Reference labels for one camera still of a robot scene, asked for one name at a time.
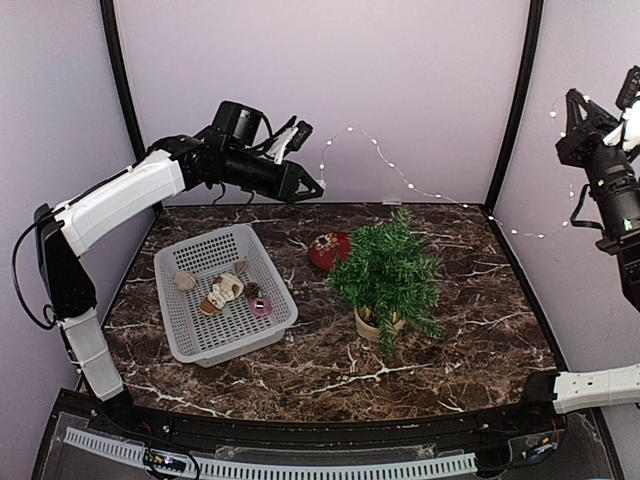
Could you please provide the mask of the red floral plate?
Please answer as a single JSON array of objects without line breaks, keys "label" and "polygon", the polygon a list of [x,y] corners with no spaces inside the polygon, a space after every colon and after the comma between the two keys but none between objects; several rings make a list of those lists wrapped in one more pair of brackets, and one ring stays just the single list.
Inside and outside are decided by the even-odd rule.
[{"label": "red floral plate", "polygon": [[352,247],[346,232],[329,232],[316,237],[308,249],[311,263],[324,271],[331,271],[334,263],[347,260]]}]

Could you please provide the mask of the small potted christmas tree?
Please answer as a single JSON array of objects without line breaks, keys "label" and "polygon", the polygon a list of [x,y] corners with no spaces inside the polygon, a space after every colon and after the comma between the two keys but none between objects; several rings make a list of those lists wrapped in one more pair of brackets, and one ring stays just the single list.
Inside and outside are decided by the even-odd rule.
[{"label": "small potted christmas tree", "polygon": [[440,290],[441,261],[427,253],[425,239],[411,231],[408,210],[392,212],[380,225],[365,225],[349,235],[351,251],[335,259],[328,283],[371,327],[378,330],[380,352],[391,357],[396,324],[439,338],[443,327],[433,319]]}]

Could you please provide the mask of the white plastic basket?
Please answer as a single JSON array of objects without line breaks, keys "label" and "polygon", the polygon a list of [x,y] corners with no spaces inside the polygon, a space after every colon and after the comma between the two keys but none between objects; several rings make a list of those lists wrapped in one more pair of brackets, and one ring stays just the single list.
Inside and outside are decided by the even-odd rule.
[{"label": "white plastic basket", "polygon": [[211,367],[279,341],[298,308],[258,235],[246,224],[160,250],[157,292],[171,352]]}]

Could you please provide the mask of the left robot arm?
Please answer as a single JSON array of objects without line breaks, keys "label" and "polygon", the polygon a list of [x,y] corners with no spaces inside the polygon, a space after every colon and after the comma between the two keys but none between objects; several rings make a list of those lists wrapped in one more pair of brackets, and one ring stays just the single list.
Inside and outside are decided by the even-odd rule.
[{"label": "left robot arm", "polygon": [[[313,131],[297,117],[273,129],[262,111],[223,101],[198,133],[160,138],[133,164],[84,192],[55,206],[41,204],[15,241],[10,274],[17,300],[40,329],[60,331],[70,361],[105,403],[103,421],[120,436],[134,435],[141,415],[124,400],[128,391],[104,336],[99,296],[84,256],[154,206],[199,186],[233,185],[283,203],[321,197],[322,183],[288,158]],[[40,315],[28,306],[18,275],[20,250],[29,235],[46,294]]]}]

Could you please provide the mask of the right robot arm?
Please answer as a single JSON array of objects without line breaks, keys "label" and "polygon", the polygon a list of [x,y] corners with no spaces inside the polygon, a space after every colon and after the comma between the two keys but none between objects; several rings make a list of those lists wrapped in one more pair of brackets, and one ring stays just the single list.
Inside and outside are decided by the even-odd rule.
[{"label": "right robot arm", "polygon": [[[588,179],[569,224],[601,233],[596,248],[616,259],[622,293],[638,308],[639,179],[632,162],[639,157],[639,94],[619,94],[619,118],[575,88],[565,101],[566,131],[556,143],[557,155]],[[527,378],[510,424],[530,434],[551,415],[638,402],[638,363],[591,372],[537,372]]]}]

